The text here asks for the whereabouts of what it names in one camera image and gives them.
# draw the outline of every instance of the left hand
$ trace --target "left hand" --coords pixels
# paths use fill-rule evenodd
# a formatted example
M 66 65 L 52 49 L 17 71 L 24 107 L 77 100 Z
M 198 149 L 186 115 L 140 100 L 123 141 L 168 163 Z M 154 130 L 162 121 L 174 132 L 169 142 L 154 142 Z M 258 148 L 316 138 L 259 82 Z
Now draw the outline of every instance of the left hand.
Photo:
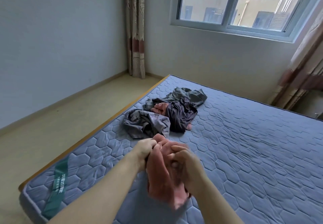
M 151 138 L 143 139 L 137 142 L 135 147 L 128 153 L 132 155 L 139 167 L 139 172 L 146 168 L 146 158 L 152 151 L 157 142 Z

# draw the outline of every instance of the blue quilted mattress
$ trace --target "blue quilted mattress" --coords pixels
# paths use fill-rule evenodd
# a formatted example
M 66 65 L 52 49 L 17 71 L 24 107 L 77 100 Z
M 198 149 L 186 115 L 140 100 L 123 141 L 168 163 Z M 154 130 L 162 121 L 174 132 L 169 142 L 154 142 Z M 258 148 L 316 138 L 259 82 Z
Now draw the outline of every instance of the blue quilted mattress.
M 171 133 L 200 158 L 209 178 L 246 224 L 323 223 L 323 122 L 169 76 L 147 98 L 164 97 L 176 87 L 202 88 L 208 99 L 198 107 L 192 130 Z M 97 131 L 68 158 L 67 188 L 60 209 L 98 182 L 136 144 L 121 115 Z M 20 203 L 34 223 L 53 186 L 55 165 L 29 181 Z M 140 173 L 115 224 L 203 223 L 194 198 L 172 211 L 147 195 Z

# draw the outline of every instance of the mattress label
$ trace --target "mattress label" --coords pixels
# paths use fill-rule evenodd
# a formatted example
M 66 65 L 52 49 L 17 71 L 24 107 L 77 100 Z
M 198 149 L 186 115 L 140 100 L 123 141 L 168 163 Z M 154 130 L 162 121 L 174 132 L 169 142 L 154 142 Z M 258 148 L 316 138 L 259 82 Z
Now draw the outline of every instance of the mattress label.
M 55 166 L 55 178 L 52 192 L 42 212 L 42 215 L 50 220 L 59 211 L 59 206 L 64 198 L 66 179 L 68 177 L 68 157 L 59 161 Z

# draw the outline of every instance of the clothing pile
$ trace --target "clothing pile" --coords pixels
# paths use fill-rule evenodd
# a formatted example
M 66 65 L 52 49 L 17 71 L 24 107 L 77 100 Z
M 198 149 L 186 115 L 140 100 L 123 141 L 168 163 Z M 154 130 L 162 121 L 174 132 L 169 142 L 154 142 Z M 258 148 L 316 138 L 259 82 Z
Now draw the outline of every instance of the clothing pile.
M 184 133 L 190 130 L 197 107 L 207 96 L 202 89 L 176 87 L 164 98 L 148 99 L 144 110 L 130 110 L 125 114 L 124 126 L 132 138 L 153 137 L 157 133 L 168 137 L 169 131 Z
M 172 209 L 177 210 L 191 196 L 185 189 L 181 180 L 183 168 L 178 162 L 173 162 L 168 155 L 175 153 L 171 146 L 187 147 L 186 144 L 172 142 L 164 136 L 157 134 L 153 137 L 157 144 L 148 156 L 148 195 L 151 198 L 167 203 Z

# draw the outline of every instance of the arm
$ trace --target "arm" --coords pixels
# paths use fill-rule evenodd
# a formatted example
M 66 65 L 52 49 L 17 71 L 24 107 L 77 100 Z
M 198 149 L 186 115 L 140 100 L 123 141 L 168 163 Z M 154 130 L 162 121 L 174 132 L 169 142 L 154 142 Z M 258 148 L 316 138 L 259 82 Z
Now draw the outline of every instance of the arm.
M 156 141 L 141 140 L 101 181 L 54 216 L 56 223 L 112 223 Z
M 207 177 L 199 158 L 185 147 L 172 146 L 170 158 L 183 164 L 184 186 L 195 198 L 206 224 L 243 224 L 219 190 Z

